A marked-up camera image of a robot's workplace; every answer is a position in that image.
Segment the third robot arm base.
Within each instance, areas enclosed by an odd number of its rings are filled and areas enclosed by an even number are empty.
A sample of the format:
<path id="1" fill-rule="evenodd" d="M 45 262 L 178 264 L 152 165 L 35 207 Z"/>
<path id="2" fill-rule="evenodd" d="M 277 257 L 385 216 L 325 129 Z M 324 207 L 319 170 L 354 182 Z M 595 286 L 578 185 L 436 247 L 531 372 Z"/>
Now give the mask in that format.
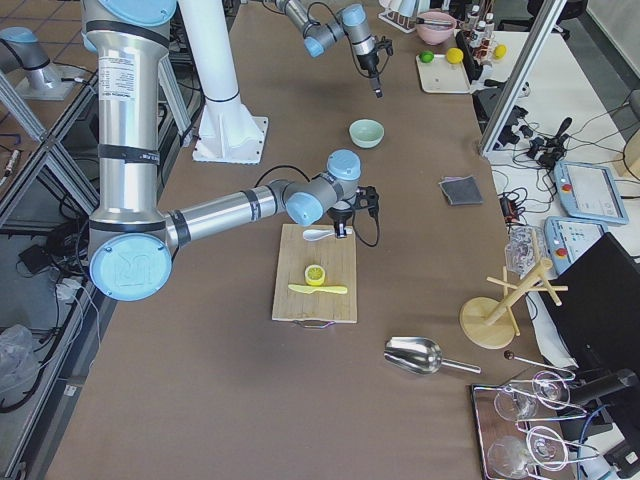
<path id="1" fill-rule="evenodd" d="M 62 81 L 61 71 L 52 63 L 37 36 L 28 28 L 14 26 L 1 30 L 1 71 L 21 70 L 25 80 L 16 87 L 26 99 L 61 101 L 73 85 Z"/>

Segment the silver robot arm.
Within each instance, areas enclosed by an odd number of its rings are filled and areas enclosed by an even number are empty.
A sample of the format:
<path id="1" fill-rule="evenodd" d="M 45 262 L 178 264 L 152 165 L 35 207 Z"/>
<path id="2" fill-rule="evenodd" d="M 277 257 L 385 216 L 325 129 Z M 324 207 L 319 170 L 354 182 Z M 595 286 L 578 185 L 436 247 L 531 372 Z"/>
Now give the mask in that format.
<path id="1" fill-rule="evenodd" d="M 276 180 L 183 210 L 157 206 L 157 107 L 170 20 L 186 28 L 204 109 L 193 157 L 256 164 L 268 121 L 242 103 L 223 6 L 218 1 L 86 1 L 83 35 L 98 57 L 100 203 L 89 218 L 94 285 L 120 301 L 147 298 L 167 282 L 175 253 L 191 241 L 279 213 L 308 226 L 349 218 L 358 196 L 359 157 L 332 153 L 299 183 Z"/>
<path id="2" fill-rule="evenodd" d="M 383 97 L 380 76 L 388 59 L 393 55 L 392 40 L 378 37 L 371 31 L 364 7 L 354 3 L 333 12 L 322 1 L 313 1 L 305 7 L 300 1 L 274 1 L 276 9 L 296 26 L 301 33 L 304 45 L 313 58 L 323 55 L 343 38 L 351 48 L 354 65 L 359 74 L 369 81 L 377 98 Z M 327 8 L 331 19 L 322 23 L 311 14 L 314 5 Z"/>

